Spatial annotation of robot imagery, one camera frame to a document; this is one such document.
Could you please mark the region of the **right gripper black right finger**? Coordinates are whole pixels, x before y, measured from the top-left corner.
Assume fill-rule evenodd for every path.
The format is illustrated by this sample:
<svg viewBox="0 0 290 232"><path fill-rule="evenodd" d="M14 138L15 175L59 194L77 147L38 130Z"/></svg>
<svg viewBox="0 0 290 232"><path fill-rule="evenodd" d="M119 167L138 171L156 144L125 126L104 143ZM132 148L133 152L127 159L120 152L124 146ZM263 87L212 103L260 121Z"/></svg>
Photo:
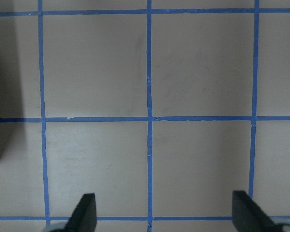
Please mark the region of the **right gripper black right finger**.
<svg viewBox="0 0 290 232"><path fill-rule="evenodd" d="M232 193L232 222L238 232L274 232L275 224L244 191Z"/></svg>

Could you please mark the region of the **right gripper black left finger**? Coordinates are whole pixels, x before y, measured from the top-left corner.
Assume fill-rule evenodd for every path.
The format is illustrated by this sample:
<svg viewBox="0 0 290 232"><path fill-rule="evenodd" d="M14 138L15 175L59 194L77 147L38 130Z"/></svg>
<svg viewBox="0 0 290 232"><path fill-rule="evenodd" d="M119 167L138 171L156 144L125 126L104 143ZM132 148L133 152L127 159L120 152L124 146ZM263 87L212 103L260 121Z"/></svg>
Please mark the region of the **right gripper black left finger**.
<svg viewBox="0 0 290 232"><path fill-rule="evenodd" d="M97 226L94 193L84 194L65 225L66 232L94 232Z"/></svg>

